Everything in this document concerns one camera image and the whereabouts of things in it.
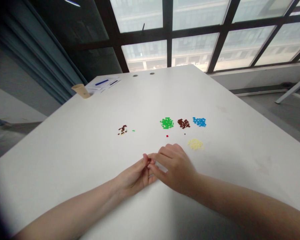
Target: white table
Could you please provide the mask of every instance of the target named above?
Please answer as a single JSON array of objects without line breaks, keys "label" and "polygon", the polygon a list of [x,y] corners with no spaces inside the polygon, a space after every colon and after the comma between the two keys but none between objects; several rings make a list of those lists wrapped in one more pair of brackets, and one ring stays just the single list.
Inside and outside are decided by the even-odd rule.
[{"label": "white table", "polygon": [[[0,158],[0,210],[12,234],[167,143],[180,144],[199,172],[300,210],[299,142],[192,65],[134,74],[119,74],[121,82],[88,99],[75,95]],[[161,127],[165,117],[174,120],[173,128]],[[192,117],[205,118],[207,126]],[[180,118],[191,127],[180,128]],[[123,125],[128,132],[118,136]],[[192,150],[187,143],[193,138],[205,149]],[[230,221],[157,181],[83,239],[239,235]]]}]

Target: finger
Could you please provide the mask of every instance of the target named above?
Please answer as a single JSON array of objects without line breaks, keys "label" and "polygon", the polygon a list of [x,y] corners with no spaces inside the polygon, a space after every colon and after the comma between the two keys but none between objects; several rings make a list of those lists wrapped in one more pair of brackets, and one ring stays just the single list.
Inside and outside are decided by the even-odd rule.
[{"label": "finger", "polygon": [[184,152],[183,148],[179,144],[177,144],[177,143],[175,143],[173,145],[173,148],[176,149],[177,151]]},{"label": "finger", "polygon": [[158,178],[157,178],[156,176],[150,177],[150,178],[149,178],[149,183],[148,183],[148,184],[150,185],[150,184],[154,183],[157,179],[158,179]]},{"label": "finger", "polygon": [[158,178],[160,179],[161,182],[163,182],[164,184],[167,184],[168,182],[168,179],[167,179],[167,176],[166,174],[160,170],[156,165],[154,164],[150,164],[149,165],[149,169],[153,171],[153,174]]},{"label": "finger", "polygon": [[171,150],[174,149],[173,146],[172,146],[171,144],[169,144],[169,143],[166,145],[166,148],[169,148],[169,149],[171,149]]},{"label": "finger", "polygon": [[141,158],[138,162],[133,164],[131,167],[136,171],[136,172],[141,172],[144,167],[147,165],[148,161],[143,157]]},{"label": "finger", "polygon": [[159,149],[159,152],[158,153],[161,153],[162,155],[165,155],[167,156],[168,158],[174,158],[175,157],[175,152],[172,151],[171,149],[167,148],[167,147],[161,147]]},{"label": "finger", "polygon": [[152,169],[150,169],[150,167],[148,166],[148,168],[149,168],[149,176],[151,176],[152,174],[153,174],[153,170]]},{"label": "finger", "polygon": [[163,165],[166,169],[169,169],[171,166],[171,158],[168,158],[160,153],[150,153],[149,157],[158,161],[161,165]]},{"label": "finger", "polygon": [[148,162],[149,161],[149,157],[148,157],[148,155],[147,154],[143,154],[143,158]]}]

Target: curtain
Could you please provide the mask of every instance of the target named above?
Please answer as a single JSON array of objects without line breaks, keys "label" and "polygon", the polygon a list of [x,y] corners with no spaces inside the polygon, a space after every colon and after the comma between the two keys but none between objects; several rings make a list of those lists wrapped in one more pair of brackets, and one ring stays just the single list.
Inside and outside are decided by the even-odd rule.
[{"label": "curtain", "polygon": [[60,104],[86,79],[27,1],[11,1],[0,23],[0,48]]}]

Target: paper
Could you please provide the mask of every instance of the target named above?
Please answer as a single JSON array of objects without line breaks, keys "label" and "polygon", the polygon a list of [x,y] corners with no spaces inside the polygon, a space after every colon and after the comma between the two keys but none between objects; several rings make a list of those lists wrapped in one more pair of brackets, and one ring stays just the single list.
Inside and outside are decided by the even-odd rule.
[{"label": "paper", "polygon": [[113,87],[115,84],[120,82],[121,79],[119,77],[102,77],[98,82],[90,82],[86,85],[86,89],[90,94],[102,93],[104,90]]}]

